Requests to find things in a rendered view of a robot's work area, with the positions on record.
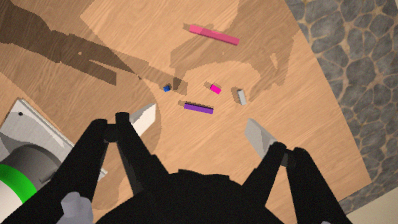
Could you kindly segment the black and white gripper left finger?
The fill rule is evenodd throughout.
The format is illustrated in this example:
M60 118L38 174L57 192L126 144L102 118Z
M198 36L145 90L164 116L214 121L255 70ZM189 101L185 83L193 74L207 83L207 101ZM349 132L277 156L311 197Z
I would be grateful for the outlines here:
M93 120L52 179L0 224L95 224L91 203L109 143L117 143L133 196L144 190L158 223L188 224L190 196L140 138L155 109L118 112L116 124Z

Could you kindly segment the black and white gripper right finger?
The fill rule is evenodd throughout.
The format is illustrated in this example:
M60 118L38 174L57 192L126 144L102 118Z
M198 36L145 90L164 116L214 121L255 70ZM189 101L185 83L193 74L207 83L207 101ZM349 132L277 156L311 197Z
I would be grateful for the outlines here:
M286 167L297 224L353 224L308 151L286 149L252 118L244 135L262 161L230 198L223 224L259 223L280 165Z

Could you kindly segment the grey rod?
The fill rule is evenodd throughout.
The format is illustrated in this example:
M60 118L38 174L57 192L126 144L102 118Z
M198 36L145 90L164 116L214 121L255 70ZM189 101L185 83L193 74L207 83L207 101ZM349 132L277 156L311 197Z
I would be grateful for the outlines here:
M238 94L238 98L239 98L240 104L241 105L245 105L246 104L246 100L245 100L245 96L244 96L243 90L242 89L238 90L237 94Z

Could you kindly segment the short magenta rod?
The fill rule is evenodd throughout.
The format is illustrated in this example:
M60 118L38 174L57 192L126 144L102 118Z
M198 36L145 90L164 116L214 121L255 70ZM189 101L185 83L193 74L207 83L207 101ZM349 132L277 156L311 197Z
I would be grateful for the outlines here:
M221 89L219 89L218 87L216 87L215 85L212 84L212 86L210 87L210 89L214 92L216 92L217 94L219 94L221 92Z

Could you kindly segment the purple rod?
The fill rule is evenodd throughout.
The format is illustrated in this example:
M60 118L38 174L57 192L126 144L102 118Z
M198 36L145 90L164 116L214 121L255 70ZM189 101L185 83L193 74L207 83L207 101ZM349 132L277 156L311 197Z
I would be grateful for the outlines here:
M194 104L189 104L189 103L185 103L184 109L189 109L189 110L204 112L204 113L208 113L208 114L213 114L213 108L199 106L199 105L194 105Z

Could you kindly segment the pink flat bar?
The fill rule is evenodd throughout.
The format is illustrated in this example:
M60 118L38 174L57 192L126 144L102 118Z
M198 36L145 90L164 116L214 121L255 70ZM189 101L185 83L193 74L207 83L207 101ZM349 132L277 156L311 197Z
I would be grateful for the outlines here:
M229 36L229 35L225 35L225 34L222 34L222 33L219 33L219 32L215 32L215 31L208 30L208 29L201 28L201 27L194 26L194 25L190 26L190 30L189 31L191 33L194 33L194 34L198 34L198 35L201 35L201 36L205 36L205 37L208 37L208 38L212 38L212 39L215 39L215 40L226 42L226 43L229 43L229 44L232 44L232 45L236 45L236 46L238 45L239 40L240 40L239 38L235 38L235 37L232 37L232 36Z

